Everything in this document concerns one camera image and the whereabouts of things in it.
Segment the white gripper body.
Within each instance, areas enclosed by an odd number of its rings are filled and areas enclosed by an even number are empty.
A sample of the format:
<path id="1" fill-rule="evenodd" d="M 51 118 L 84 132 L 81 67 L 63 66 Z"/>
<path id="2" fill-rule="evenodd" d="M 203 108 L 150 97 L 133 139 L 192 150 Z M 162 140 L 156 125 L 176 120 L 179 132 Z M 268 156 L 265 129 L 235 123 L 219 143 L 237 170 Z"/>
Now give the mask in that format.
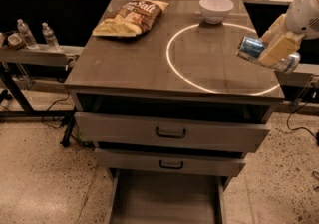
<path id="1" fill-rule="evenodd" d="M 285 19 L 289 31 L 303 34 L 306 40 L 319 38 L 319 0 L 293 0 Z"/>

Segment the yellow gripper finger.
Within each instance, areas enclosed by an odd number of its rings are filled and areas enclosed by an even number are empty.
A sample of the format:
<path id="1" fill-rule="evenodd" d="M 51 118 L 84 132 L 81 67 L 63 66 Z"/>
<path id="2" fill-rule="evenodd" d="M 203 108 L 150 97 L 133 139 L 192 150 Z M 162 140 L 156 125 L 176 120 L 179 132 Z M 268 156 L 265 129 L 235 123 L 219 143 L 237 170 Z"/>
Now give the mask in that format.
<path id="1" fill-rule="evenodd" d="M 270 66 L 285 59 L 300 48 L 303 38 L 303 34 L 293 32 L 276 34 L 268 45 L 264 43 L 266 48 L 262 51 L 258 61 L 262 65 Z"/>
<path id="2" fill-rule="evenodd" d="M 275 37 L 276 34 L 282 34 L 286 27 L 285 27 L 285 19 L 286 15 L 281 14 L 267 29 L 267 31 L 260 37 L 260 40 L 268 45 L 272 39 Z"/>

